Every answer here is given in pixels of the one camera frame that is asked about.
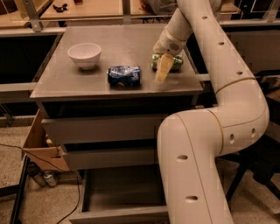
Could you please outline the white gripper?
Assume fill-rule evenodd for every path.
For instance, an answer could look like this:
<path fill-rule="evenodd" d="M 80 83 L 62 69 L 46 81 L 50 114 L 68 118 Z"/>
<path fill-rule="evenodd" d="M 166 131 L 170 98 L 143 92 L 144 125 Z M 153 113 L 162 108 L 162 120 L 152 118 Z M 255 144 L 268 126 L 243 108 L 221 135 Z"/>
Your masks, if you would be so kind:
<path fill-rule="evenodd" d="M 158 41 L 153 46 L 154 53 L 163 54 L 157 61 L 155 82 L 165 81 L 173 66 L 173 56 L 180 54 L 185 45 L 185 40 L 175 37 L 167 27 L 163 29 Z"/>

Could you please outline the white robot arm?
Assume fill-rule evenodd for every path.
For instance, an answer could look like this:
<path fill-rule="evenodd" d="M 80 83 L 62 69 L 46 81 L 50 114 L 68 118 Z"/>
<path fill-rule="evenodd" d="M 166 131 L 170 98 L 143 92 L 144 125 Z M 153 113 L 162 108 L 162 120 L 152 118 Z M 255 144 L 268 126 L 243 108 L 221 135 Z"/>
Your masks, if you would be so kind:
<path fill-rule="evenodd" d="M 171 224 L 234 224 L 215 159 L 255 143 L 269 123 L 269 108 L 255 76 L 221 29 L 221 0 L 177 0 L 153 50 L 160 53 L 155 81 L 163 82 L 193 34 L 218 102 L 178 112 L 157 133 L 157 154 Z"/>

